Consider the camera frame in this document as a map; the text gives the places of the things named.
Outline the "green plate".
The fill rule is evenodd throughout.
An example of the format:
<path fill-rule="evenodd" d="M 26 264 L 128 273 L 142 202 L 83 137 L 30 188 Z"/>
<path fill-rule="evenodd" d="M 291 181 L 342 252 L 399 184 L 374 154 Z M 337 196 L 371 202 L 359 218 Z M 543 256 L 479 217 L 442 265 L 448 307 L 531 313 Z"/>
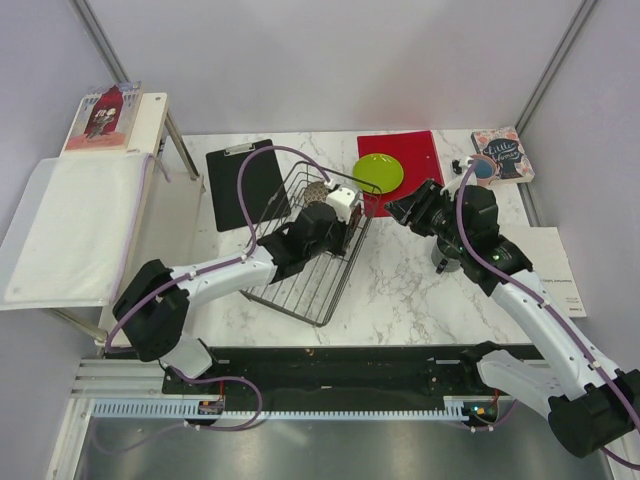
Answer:
<path fill-rule="evenodd" d="M 404 180 L 404 169 L 394 157 L 373 153 L 356 161 L 352 176 L 363 192 L 382 195 L 400 187 Z"/>

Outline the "grey ceramic mug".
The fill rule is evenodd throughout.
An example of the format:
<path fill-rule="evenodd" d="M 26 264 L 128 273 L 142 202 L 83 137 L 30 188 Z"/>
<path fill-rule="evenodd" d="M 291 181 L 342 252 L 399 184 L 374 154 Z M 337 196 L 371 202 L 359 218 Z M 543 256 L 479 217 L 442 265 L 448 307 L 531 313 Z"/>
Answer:
<path fill-rule="evenodd" d="M 452 273 L 461 268 L 460 250 L 437 239 L 431 251 L 431 261 L 436 267 L 436 273 Z"/>

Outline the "grey wire dish rack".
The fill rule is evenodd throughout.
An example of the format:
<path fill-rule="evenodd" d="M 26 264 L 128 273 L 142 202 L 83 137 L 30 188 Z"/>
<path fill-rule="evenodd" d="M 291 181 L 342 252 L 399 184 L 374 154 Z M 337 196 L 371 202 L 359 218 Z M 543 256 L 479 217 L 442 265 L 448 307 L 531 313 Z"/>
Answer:
<path fill-rule="evenodd" d="M 251 301 L 315 327 L 323 327 L 331 320 L 373 219 L 366 213 L 365 193 L 354 178 L 334 170 L 329 174 L 338 180 L 339 185 L 351 185 L 359 189 L 356 205 L 362 205 L 363 214 L 346 254 L 340 257 L 325 252 L 308 262 L 297 275 L 276 275 L 272 283 L 242 292 Z M 284 223 L 294 221 L 306 207 L 303 204 L 304 189 L 316 181 L 324 182 L 324 177 L 315 167 L 303 161 L 295 163 L 283 180 L 291 213 L 276 220 L 259 222 L 256 225 L 257 236 L 262 238 Z"/>

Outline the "pink plastic cup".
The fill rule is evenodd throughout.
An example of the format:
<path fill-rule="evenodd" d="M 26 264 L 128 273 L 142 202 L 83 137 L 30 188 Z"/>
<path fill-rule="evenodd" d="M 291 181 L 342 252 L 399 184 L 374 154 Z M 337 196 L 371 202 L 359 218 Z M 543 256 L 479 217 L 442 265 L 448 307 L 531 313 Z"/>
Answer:
<path fill-rule="evenodd" d="M 496 179 L 498 173 L 497 164 L 486 155 L 475 154 L 471 158 L 475 162 L 475 177 L 478 186 L 487 187 Z"/>

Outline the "dark brown floral plate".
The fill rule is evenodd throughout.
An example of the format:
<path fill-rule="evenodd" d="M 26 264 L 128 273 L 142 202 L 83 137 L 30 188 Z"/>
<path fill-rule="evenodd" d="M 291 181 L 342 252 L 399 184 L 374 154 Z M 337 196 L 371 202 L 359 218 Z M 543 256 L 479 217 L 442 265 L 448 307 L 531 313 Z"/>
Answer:
<path fill-rule="evenodd" d="M 360 223 L 362 214 L 363 214 L 362 205 L 357 204 L 352 210 L 349 222 L 347 223 L 347 226 L 345 228 L 344 241 L 343 241 L 344 250 L 347 250 L 349 248 L 349 245 Z"/>

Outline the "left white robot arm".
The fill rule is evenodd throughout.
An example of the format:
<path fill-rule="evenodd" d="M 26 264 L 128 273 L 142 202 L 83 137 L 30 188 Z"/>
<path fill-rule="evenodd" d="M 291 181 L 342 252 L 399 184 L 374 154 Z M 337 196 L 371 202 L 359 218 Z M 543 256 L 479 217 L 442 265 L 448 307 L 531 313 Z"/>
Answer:
<path fill-rule="evenodd" d="M 189 314 L 231 293 L 294 277 L 326 252 L 344 255 L 362 213 L 361 205 L 342 215 L 327 203 L 313 202 L 294 221 L 258 239 L 252 252 L 173 268 L 150 260 L 113 307 L 116 330 L 140 361 L 161 361 L 184 374 L 196 392 L 211 392 L 220 371 L 207 347 L 185 333 Z"/>

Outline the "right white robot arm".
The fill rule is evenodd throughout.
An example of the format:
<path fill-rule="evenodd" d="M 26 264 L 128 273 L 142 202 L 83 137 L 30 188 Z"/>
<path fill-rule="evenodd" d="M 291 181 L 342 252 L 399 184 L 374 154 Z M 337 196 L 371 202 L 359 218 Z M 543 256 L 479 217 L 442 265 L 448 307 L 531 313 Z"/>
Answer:
<path fill-rule="evenodd" d="M 428 180 L 385 204 L 399 224 L 433 236 L 445 256 L 520 326 L 546 361 L 540 371 L 485 342 L 458 368 L 467 392 L 498 389 L 545 418 L 560 444 L 583 458 L 639 429 L 639 372 L 624 372 L 561 312 L 531 261 L 500 232 L 492 191 L 449 194 Z"/>

